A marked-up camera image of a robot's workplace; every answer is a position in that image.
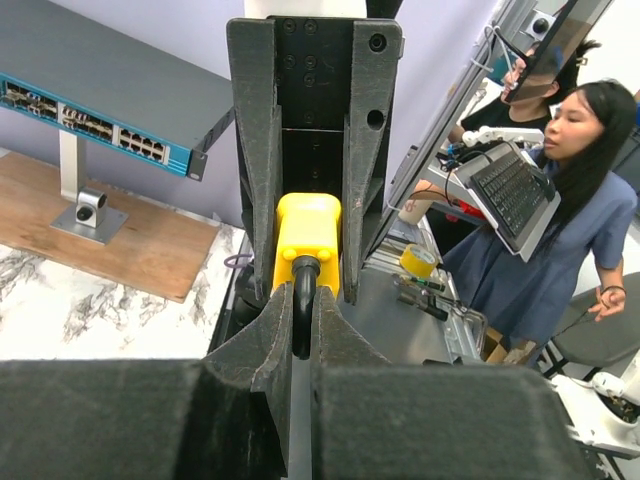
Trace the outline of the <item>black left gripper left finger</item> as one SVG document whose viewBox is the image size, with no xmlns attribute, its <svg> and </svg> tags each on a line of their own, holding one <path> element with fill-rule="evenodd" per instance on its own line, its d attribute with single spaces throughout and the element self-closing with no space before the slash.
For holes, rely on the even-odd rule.
<svg viewBox="0 0 640 480">
<path fill-rule="evenodd" d="M 5 361 L 5 479 L 279 479 L 293 288 L 200 360 Z"/>
</svg>

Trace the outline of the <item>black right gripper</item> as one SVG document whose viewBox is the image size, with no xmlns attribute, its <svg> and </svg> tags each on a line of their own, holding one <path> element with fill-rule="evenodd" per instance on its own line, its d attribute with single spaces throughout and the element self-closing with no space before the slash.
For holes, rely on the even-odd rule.
<svg viewBox="0 0 640 480">
<path fill-rule="evenodd" d="M 277 201 L 328 193 L 343 207 L 343 297 L 354 304 L 384 211 L 402 29 L 390 19 L 235 18 L 227 40 L 256 297 L 271 292 Z"/>
</svg>

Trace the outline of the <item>yellow black padlock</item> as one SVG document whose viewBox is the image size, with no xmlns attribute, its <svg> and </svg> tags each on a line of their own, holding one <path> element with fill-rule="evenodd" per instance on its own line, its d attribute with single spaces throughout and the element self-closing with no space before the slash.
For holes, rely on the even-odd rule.
<svg viewBox="0 0 640 480">
<path fill-rule="evenodd" d="M 293 354 L 309 358 L 316 291 L 340 291 L 341 203 L 326 193 L 289 193 L 277 206 L 277 244 L 272 287 L 293 285 Z"/>
</svg>

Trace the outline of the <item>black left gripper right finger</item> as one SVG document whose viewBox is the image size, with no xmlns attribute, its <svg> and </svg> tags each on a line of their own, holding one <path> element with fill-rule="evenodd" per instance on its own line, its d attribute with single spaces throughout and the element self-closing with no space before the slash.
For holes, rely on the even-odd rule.
<svg viewBox="0 0 640 480">
<path fill-rule="evenodd" d="M 319 288 L 311 333 L 316 479 L 586 479 L 557 395 L 534 371 L 398 365 Z"/>
</svg>

